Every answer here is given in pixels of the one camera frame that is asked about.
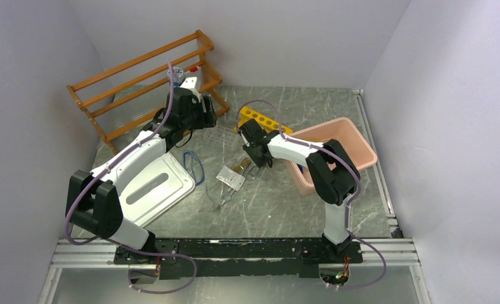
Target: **pink plastic basin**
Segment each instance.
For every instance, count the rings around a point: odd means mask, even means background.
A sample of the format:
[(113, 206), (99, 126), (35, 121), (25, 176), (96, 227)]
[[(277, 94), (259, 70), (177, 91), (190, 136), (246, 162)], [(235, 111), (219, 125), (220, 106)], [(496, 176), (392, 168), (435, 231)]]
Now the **pink plastic basin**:
[[(352, 121), (346, 117), (330, 120), (290, 135), (306, 141), (324, 143), (330, 139), (337, 140), (343, 146), (358, 171), (362, 171), (376, 163), (375, 152)], [(301, 196), (307, 196), (315, 192), (313, 180), (307, 168), (304, 168), (302, 173), (296, 163), (291, 161), (284, 161), (284, 163)], [(335, 168), (335, 164), (331, 164), (330, 168)]]

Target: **black mounting plate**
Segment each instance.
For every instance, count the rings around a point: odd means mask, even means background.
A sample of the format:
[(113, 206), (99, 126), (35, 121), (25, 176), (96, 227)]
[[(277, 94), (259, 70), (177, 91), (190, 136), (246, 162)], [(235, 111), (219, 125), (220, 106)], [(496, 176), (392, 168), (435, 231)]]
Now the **black mounting plate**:
[[(330, 256), (324, 249), (321, 237), (288, 238), (158, 238), (157, 250), (161, 253), (180, 253), (195, 259), (198, 277), (294, 275), (319, 277), (319, 264), (343, 263), (345, 256), (350, 263), (363, 262), (360, 244), (351, 242), (337, 256)], [(118, 248), (114, 264), (156, 264), (157, 258), (143, 258)], [(191, 277), (193, 266), (182, 258), (166, 257), (160, 261), (159, 279)]]

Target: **wooden rack rail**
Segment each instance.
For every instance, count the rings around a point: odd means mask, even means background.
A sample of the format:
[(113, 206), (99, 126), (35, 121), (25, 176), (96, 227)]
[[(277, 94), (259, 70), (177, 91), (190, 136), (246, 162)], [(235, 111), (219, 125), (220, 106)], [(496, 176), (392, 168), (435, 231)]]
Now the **wooden rack rail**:
[(95, 111), (89, 111), (87, 107), (98, 103), (101, 100), (104, 100), (105, 98), (109, 98), (110, 96), (116, 95), (116, 93), (133, 86), (141, 81), (144, 81), (145, 79), (148, 79), (156, 74), (159, 74), (163, 71), (166, 71), (168, 69), (167, 64), (162, 65), (158, 68), (155, 68), (153, 70), (150, 70), (147, 73), (144, 73), (136, 78), (133, 78), (131, 80), (128, 80), (127, 82), (124, 82), (123, 84), (116, 85), (113, 88), (110, 88), (109, 90), (102, 92), (88, 100), (82, 101), (76, 94), (77, 91), (88, 87), (92, 84), (95, 84), (103, 79), (106, 79), (110, 76), (113, 76), (117, 73), (120, 73), (121, 71), (124, 71), (128, 68), (131, 68), (139, 63), (142, 63), (146, 60), (151, 59), (152, 57), (158, 56), (159, 54), (165, 53), (171, 49), (174, 49), (178, 46), (181, 46), (189, 41), (192, 40), (197, 40), (198, 42), (198, 49), (190, 52), (188, 54), (185, 54), (182, 57), (179, 57), (175, 60), (172, 61), (173, 66), (180, 65), (181, 63), (184, 63), (187, 60), (190, 60), (194, 57), (199, 57), (199, 61), (197, 63), (193, 63), (191, 65), (188, 65), (184, 67), (184, 71), (187, 72), (193, 67), (200, 67), (202, 69), (203, 73), (203, 85), (200, 88), (200, 92), (208, 92), (219, 104), (220, 108), (216, 111), (217, 115), (222, 115), (223, 113), (229, 111), (229, 105), (226, 103), (225, 100), (223, 100), (218, 92), (216, 91), (216, 85), (222, 83), (222, 77), (220, 74), (210, 65), (210, 63), (207, 61), (207, 56), (206, 52), (207, 51), (212, 51), (214, 49), (214, 45), (212, 44), (212, 41), (201, 31), (197, 30), (195, 33), (188, 35), (186, 37), (183, 37), (177, 41), (171, 42), (170, 44), (166, 44), (165, 46), (162, 46), (154, 51), (150, 51), (149, 53), (143, 54), (141, 56), (138, 56), (128, 62), (125, 62), (119, 66), (116, 66), (114, 68), (111, 68), (107, 71), (104, 71), (98, 75), (95, 75), (89, 79), (83, 80), (82, 82), (79, 82), (75, 85), (68, 85), (67, 89), (76, 104), (78, 105), (78, 108), (82, 110), (87, 117), (89, 118), (89, 121), (93, 124), (94, 128), (97, 130), (98, 134), (106, 143), (108, 147), (113, 151), (113, 154), (117, 154), (117, 150), (112, 144), (112, 140), (114, 140), (116, 137), (121, 136), (122, 134), (125, 134), (126, 132), (132, 130), (133, 128), (137, 127), (138, 125), (141, 125), (148, 120), (152, 119), (154, 114), (159, 110), (155, 109), (153, 111), (150, 111), (143, 117), (140, 117), (138, 119), (135, 119), (134, 121), (123, 125), (122, 127), (119, 127), (118, 129), (114, 130), (111, 133), (105, 134), (98, 122), (95, 120), (96, 117), (99, 117), (102, 114), (105, 114), (106, 112), (122, 105), (130, 100), (139, 97), (153, 89), (156, 89), (157, 87), (160, 87), (166, 83), (168, 83), (168, 78), (165, 77), (163, 79), (160, 79), (152, 84), (146, 85), (145, 87), (141, 88), (138, 91), (132, 92), (123, 98), (119, 98), (118, 100), (115, 100), (114, 102), (107, 104), (106, 106), (103, 106), (102, 108), (95, 110)]

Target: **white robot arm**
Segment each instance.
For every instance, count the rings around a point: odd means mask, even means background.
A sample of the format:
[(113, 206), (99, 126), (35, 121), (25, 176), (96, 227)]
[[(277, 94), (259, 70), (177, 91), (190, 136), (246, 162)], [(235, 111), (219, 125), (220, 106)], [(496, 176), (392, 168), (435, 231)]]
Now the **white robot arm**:
[[(82, 198), (72, 214), (71, 223), (101, 238), (109, 238), (137, 250), (155, 251), (155, 235), (124, 217), (119, 196), (131, 180), (152, 161), (175, 146), (186, 131), (193, 132), (216, 125), (212, 101), (199, 93), (199, 86), (197, 77), (189, 77), (180, 87), (174, 89), (172, 110), (157, 134), (153, 131), (161, 121), (160, 116), (165, 114), (164, 109), (158, 111), (137, 138), (111, 160), (91, 172), (78, 170), (71, 176), (67, 211), (85, 186), (102, 171), (107, 170)], [(153, 134), (150, 140), (143, 142)], [(138, 148), (128, 152), (135, 144), (138, 144)], [(109, 165), (122, 155), (124, 158), (110, 168)]]
[[(326, 225), (323, 238), (330, 242), (336, 252), (341, 252), (350, 243), (350, 235), (345, 222), (346, 202), (356, 191), (356, 181), (348, 170), (332, 157), (323, 153), (327, 149), (343, 159), (359, 178), (359, 172), (341, 144), (331, 139), (328, 142), (309, 142), (296, 139), (294, 143), (288, 135), (283, 138), (278, 131), (267, 133), (251, 119), (240, 126), (240, 135), (244, 140), (243, 149), (258, 165), (272, 165), (272, 159), (283, 159), (308, 168), (317, 194), (326, 202)], [(335, 163), (330, 169), (328, 164)]]

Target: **yellow test tube rack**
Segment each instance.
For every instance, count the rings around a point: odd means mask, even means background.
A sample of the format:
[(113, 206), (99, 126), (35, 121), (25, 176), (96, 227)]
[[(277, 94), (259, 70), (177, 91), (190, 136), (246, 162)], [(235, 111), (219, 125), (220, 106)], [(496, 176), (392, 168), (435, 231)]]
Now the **yellow test tube rack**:
[[(252, 109), (248, 108), (247, 106), (242, 107), (242, 109), (240, 110), (240, 120), (238, 121), (238, 127), (240, 127), (241, 125), (243, 125), (245, 122), (247, 122), (248, 120), (250, 120), (252, 118), (254, 118), (255, 121), (263, 129), (265, 129), (267, 131), (267, 133), (272, 131), (272, 130), (279, 130), (278, 129), (279, 123), (277, 121), (270, 119), (257, 111), (253, 111)], [(291, 134), (293, 132), (293, 130), (289, 129), (285, 125), (282, 125), (281, 128), (283, 129), (283, 132), (285, 134)]]

